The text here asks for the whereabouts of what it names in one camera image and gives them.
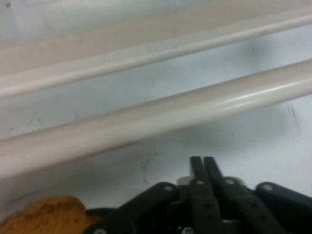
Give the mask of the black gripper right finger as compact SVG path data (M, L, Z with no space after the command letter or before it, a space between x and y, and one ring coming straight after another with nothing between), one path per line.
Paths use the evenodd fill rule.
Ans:
M262 182L251 190L239 179L223 176L215 159L210 156L204 158L204 166L214 188L251 233L312 232L311 197L272 182Z

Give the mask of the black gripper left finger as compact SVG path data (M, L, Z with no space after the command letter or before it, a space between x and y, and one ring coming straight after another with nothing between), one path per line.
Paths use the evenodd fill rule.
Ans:
M210 178L198 156L185 185L158 183L92 226L94 234L220 234L222 220Z

